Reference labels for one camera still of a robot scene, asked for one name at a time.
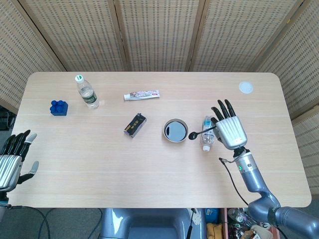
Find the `black cable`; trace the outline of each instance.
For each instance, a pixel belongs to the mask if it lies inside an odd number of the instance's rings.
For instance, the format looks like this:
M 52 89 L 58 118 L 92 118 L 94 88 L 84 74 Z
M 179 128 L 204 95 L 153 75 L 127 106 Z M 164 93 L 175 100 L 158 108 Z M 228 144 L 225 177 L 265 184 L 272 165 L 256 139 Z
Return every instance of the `black cable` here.
M 288 239 L 288 237 L 284 234 L 284 232 L 279 227 L 276 227 L 276 228 L 284 236 L 285 239 Z
M 90 235 L 89 235 L 88 239 L 90 239 L 90 237 L 92 236 L 93 232 L 94 232 L 94 231 L 95 231 L 95 229 L 99 226 L 99 224 L 100 224 L 100 222 L 101 222 L 101 220 L 102 220 L 103 212 L 102 212 L 102 210 L 101 210 L 101 209 L 99 209 L 99 208 L 98 208 L 98 210 L 100 210 L 100 213 L 101 213 L 100 219 L 99 219 L 98 223 L 96 224 L 96 226 L 94 227 L 94 229 L 91 231 L 91 233 L 90 233 Z
M 47 216 L 50 214 L 50 212 L 52 212 L 54 209 L 55 209 L 55 208 L 51 208 L 51 209 L 45 214 L 45 217 L 47 217 Z M 42 221 L 41 226 L 40 226 L 40 229 L 39 229 L 38 239 L 40 239 L 43 224 L 44 224 L 44 220 Z
M 228 168 L 227 168 L 225 162 L 222 160 L 222 158 L 219 158 L 219 161 L 225 166 L 225 168 L 226 168 L 226 170 L 227 170 L 227 172 L 228 172 L 228 174 L 229 174 L 230 180 L 231 180 L 231 182 L 233 183 L 233 186 L 234 186 L 234 188 L 235 188 L 235 190 L 236 190 L 238 196 L 239 196 L 239 197 L 241 198 L 241 200 L 243 200 L 243 202 L 248 206 L 248 203 L 245 201 L 245 199 L 244 199 L 244 198 L 240 195 L 240 193 L 238 192 L 238 190 L 237 190 L 237 188 L 236 188 L 236 185 L 235 185 L 235 183 L 234 183 L 233 177 L 231 176 L 231 174 L 230 174 L 230 172 L 229 172 L 229 170 L 228 170 Z
M 20 209 L 20 208 L 30 208 L 38 213 L 41 214 L 41 216 L 43 217 L 44 221 L 45 221 L 45 224 L 46 224 L 46 228 L 48 230 L 48 239 L 51 239 L 51 235 L 50 235 L 50 227 L 49 227 L 49 223 L 45 217 L 45 215 L 40 211 L 38 210 L 37 208 L 33 208 L 33 207 L 29 207 L 29 206 L 9 206 L 9 209 Z

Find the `blue building block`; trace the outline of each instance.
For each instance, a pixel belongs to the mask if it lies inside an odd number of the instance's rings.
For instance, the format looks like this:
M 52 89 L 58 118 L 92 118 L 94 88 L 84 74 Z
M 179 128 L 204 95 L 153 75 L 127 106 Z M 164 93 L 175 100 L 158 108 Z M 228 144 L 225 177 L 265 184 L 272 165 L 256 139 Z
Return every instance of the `blue building block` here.
M 51 114 L 54 116 L 66 116 L 68 104 L 65 101 L 52 101 L 50 107 Z

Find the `bottle lid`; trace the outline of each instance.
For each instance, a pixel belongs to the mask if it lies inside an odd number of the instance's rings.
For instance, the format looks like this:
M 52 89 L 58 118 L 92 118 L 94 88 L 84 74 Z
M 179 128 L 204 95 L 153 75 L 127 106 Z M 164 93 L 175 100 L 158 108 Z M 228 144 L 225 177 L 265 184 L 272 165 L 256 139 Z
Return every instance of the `bottle lid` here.
M 241 223 L 243 221 L 243 218 L 241 216 L 237 216 L 236 217 L 236 221 L 238 221 L 239 223 Z
M 210 146 L 204 145 L 204 146 L 203 146 L 203 150 L 206 151 L 206 152 L 208 152 L 208 151 L 210 150 Z
M 127 101 L 130 99 L 130 94 L 124 95 L 124 100 Z
M 84 77 L 82 75 L 77 75 L 75 77 L 75 80 L 76 80 L 77 83 L 81 84 L 81 83 L 84 82 Z

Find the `gray carpet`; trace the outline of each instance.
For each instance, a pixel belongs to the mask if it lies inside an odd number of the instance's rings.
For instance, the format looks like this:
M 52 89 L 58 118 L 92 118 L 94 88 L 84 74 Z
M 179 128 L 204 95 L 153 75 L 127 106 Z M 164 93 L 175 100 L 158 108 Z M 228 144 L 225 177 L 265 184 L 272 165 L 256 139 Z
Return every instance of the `gray carpet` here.
M 0 131 L 0 147 L 10 131 Z M 46 214 L 50 209 L 40 209 Z M 302 211 L 319 217 L 319 200 L 314 199 L 312 203 L 302 208 Z M 98 209 L 54 209 L 48 216 L 52 239 L 87 239 L 99 222 L 101 213 Z M 37 239 L 42 223 L 42 217 L 31 209 L 7 210 L 0 223 L 0 239 Z M 304 239 L 285 228 L 282 228 L 289 239 Z M 101 223 L 92 233 L 89 239 L 96 239 L 101 231 Z M 139 233 L 139 229 L 132 231 L 132 236 Z M 152 239 L 160 237 L 160 233 L 153 233 Z M 42 227 L 41 239 L 47 238 L 45 224 Z

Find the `plastic bottle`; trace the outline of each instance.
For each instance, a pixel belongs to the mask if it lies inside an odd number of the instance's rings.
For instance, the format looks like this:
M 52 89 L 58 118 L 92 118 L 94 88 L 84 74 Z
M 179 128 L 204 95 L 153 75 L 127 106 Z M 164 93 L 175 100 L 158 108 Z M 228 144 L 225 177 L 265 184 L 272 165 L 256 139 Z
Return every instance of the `plastic bottle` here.
M 240 224 L 246 225 L 251 228 L 252 225 L 256 225 L 257 222 L 252 219 L 249 215 L 241 212 L 238 208 L 231 208 L 228 210 L 228 216 L 237 221 Z
M 204 120 L 204 123 L 203 123 L 203 130 L 206 130 L 208 128 L 212 128 L 213 125 L 212 125 L 212 121 L 210 120 L 212 118 L 212 116 L 206 116 L 205 117 L 205 120 Z M 209 151 L 211 146 L 213 145 L 214 143 L 214 131 L 213 130 L 210 130 L 210 131 L 207 131 L 205 133 L 203 133 L 201 135 L 201 139 L 200 139 L 200 142 L 202 143 L 203 145 L 203 150 L 204 151 Z
M 84 80 L 82 75 L 77 75 L 75 77 L 75 81 L 77 83 L 78 91 L 86 105 L 91 109 L 97 108 L 100 104 L 100 101 L 94 93 L 90 83 Z

